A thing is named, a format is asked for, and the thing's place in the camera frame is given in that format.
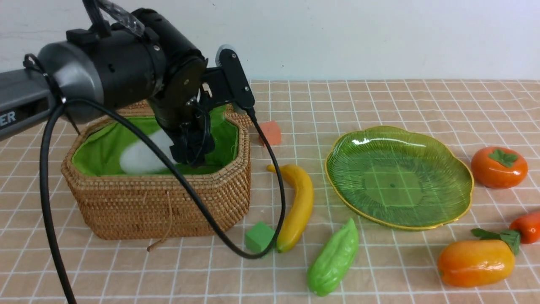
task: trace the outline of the green plate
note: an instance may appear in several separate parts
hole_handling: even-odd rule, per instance
[[[393,228],[436,228],[471,207],[469,168],[436,139],[396,127],[341,136],[326,158],[325,171],[350,209]]]

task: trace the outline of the white wall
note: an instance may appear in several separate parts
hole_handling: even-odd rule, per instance
[[[540,79],[538,0],[116,0],[153,8],[259,79]],[[0,71],[89,20],[78,0],[0,0]]]

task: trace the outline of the toy banana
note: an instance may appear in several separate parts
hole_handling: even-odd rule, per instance
[[[273,165],[269,165],[266,169],[275,173]],[[276,241],[278,253],[284,253],[291,250],[302,237],[313,211],[315,194],[311,178],[304,169],[294,164],[286,164],[279,169],[283,179],[295,191],[293,206],[283,221]]]

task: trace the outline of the green sponge cube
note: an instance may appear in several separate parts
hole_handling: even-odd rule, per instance
[[[274,236],[274,229],[263,222],[258,222],[246,232],[246,247],[254,254],[263,251]]]

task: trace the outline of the woven basket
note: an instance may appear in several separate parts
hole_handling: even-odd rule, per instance
[[[123,116],[143,116],[143,112]],[[240,123],[227,120],[239,130],[236,159],[214,174],[185,176],[223,231],[247,214],[251,199],[249,134]],[[62,163],[62,174],[90,229],[106,240],[214,235],[187,191],[172,175],[86,176],[73,165],[75,151],[88,136],[112,122],[105,118],[89,125]]]
[[[131,114],[131,113],[149,113],[150,115],[153,115],[152,109],[148,105],[147,101],[140,101],[137,103],[134,103],[128,107],[125,107],[121,110],[118,110],[118,113],[120,114]],[[235,121],[237,121],[241,126],[249,129],[251,126],[253,126],[253,122],[251,121],[250,117],[247,114],[238,114],[233,110],[233,106],[231,104],[227,105],[227,109],[225,110],[225,117],[231,118]]]

